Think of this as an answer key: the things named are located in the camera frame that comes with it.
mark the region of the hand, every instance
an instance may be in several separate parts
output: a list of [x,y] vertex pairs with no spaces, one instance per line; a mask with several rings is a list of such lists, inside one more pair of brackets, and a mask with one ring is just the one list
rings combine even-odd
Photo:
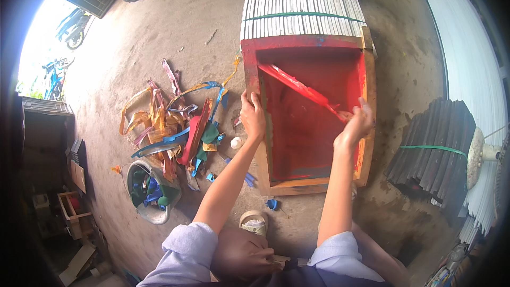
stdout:
[[252,92],[251,97],[253,105],[248,101],[246,90],[244,90],[241,95],[241,102],[243,103],[241,108],[241,122],[243,123],[244,130],[248,134],[248,138],[254,138],[256,141],[260,142],[266,132],[266,119],[264,118],[264,111],[262,110],[262,105],[258,100],[257,94]]
[[358,101],[360,101],[361,107],[354,106],[352,108],[354,115],[345,125],[342,133],[335,138],[333,142],[335,148],[347,146],[349,149],[354,149],[360,139],[370,133],[374,126],[372,109],[362,97],[358,98]]

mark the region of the concrete floor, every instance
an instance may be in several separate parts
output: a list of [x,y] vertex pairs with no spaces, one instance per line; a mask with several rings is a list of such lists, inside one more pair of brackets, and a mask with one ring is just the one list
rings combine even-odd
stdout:
[[[446,253],[458,232],[449,227],[437,207],[411,201],[389,183],[383,170],[400,144],[410,117],[424,111],[442,95],[439,46],[425,0],[359,0],[371,29],[379,59],[377,76],[377,134],[368,185],[359,189],[354,220],[387,252],[396,256],[404,242],[422,245],[409,266],[413,285],[424,280]],[[189,224],[209,182],[199,179],[201,192],[183,186],[182,199],[163,226],[143,220],[135,209],[120,175],[111,166],[131,162],[135,135],[118,134],[120,110],[152,78],[169,90],[161,67],[166,58],[182,71],[183,90],[198,82],[222,81],[232,71],[239,49],[239,27],[244,0],[117,0],[101,20],[95,20],[76,50],[76,61],[67,76],[67,101],[75,112],[75,134],[85,140],[89,178],[87,197],[94,218],[105,234],[115,265],[144,277],[160,260],[161,243],[175,226]],[[214,29],[213,40],[204,42]],[[241,108],[245,88],[242,64],[228,83],[231,92],[226,110],[216,119],[228,138],[220,151],[233,156],[230,139],[243,136],[232,122]],[[186,103],[202,104],[216,92],[200,91]],[[212,155],[207,168],[219,174],[224,163]],[[255,163],[250,172],[256,176]],[[277,254],[310,257],[317,239],[317,225],[324,194],[278,197],[283,212],[271,212],[268,240]],[[237,226],[246,210],[270,212],[256,188],[244,185],[229,220]]]

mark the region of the sandal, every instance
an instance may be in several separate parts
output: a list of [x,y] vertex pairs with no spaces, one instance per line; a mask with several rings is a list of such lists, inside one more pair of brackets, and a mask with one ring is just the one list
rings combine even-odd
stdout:
[[247,231],[251,231],[257,235],[265,237],[269,220],[265,213],[259,210],[249,210],[241,215],[239,227]]

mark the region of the stack of white sticks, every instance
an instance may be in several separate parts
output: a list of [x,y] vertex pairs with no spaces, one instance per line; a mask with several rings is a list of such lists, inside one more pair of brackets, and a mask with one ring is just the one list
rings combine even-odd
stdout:
[[357,0],[244,0],[240,40],[274,35],[361,37],[360,27],[366,25]]

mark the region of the green fabric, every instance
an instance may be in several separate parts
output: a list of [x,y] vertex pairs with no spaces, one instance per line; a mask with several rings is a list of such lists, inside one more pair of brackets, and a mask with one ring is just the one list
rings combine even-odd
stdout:
[[248,19],[244,19],[243,21],[256,20],[256,19],[261,19],[261,18],[271,18],[271,17],[274,17],[274,16],[332,16],[332,17],[335,17],[335,18],[342,18],[342,19],[347,19],[347,20],[351,20],[351,21],[357,21],[357,22],[363,22],[364,23],[364,21],[361,21],[361,20],[358,20],[358,19],[354,19],[354,18],[350,18],[350,17],[347,17],[347,16],[339,16],[339,15],[334,15],[334,14],[327,14],[325,12],[309,12],[309,11],[280,12],[278,14],[269,14],[269,15],[263,15],[263,16],[254,16],[254,17],[251,17],[251,18],[248,18]]
[[163,196],[158,199],[158,205],[167,206],[171,202],[173,202],[180,194],[181,190],[177,188],[172,188],[166,185],[160,184],[161,193]]
[[168,197],[164,197],[164,196],[162,196],[162,197],[160,197],[160,198],[158,199],[158,206],[159,206],[159,205],[162,205],[162,206],[168,206],[168,205],[170,205],[170,203],[171,203],[172,201],[173,201],[173,200],[172,200],[171,198],[168,198]]
[[453,152],[453,153],[457,153],[457,154],[463,155],[466,158],[468,158],[468,156],[464,152],[462,152],[462,151],[459,151],[459,150],[456,150],[456,149],[452,149],[452,148],[448,148],[446,146],[441,146],[441,145],[405,145],[405,146],[401,146],[400,148],[401,149],[437,149],[437,150],[445,150],[445,151],[450,151],[450,152]]
[[149,182],[150,182],[150,178],[147,179],[147,195],[152,194],[157,188],[157,187],[149,188]]
[[143,201],[147,197],[147,194],[143,192],[142,187],[143,180],[146,175],[147,173],[142,170],[133,173],[133,185],[138,184],[137,188],[133,186],[133,188],[131,189],[131,202],[135,207],[138,207],[138,205],[143,203]]
[[195,157],[197,159],[202,160],[202,161],[207,161],[207,152],[203,150],[202,142],[200,142],[198,144],[198,150],[196,151],[196,156]]
[[213,143],[213,141],[220,135],[218,128],[207,122],[206,129],[203,131],[202,137],[200,138],[205,144]]

